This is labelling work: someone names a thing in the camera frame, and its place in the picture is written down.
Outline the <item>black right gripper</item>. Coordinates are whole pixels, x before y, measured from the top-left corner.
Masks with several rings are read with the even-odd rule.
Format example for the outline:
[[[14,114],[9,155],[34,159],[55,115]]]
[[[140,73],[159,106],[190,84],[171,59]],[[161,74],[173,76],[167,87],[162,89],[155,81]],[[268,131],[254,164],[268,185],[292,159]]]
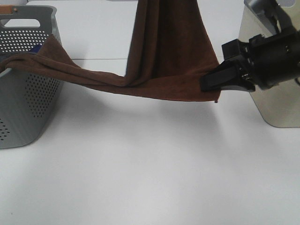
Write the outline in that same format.
[[[282,82],[300,80],[300,32],[284,31],[271,37],[262,34],[242,42],[222,45],[224,60],[200,78],[201,91],[254,92]]]

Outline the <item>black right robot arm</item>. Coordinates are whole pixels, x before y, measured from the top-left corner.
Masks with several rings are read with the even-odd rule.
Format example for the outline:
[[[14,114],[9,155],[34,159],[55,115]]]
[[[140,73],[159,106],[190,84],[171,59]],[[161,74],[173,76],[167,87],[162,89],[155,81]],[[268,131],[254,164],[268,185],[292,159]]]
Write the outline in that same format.
[[[300,32],[275,0],[246,0],[244,4],[271,32],[222,45],[224,61],[200,79],[201,91],[268,90],[300,76]]]

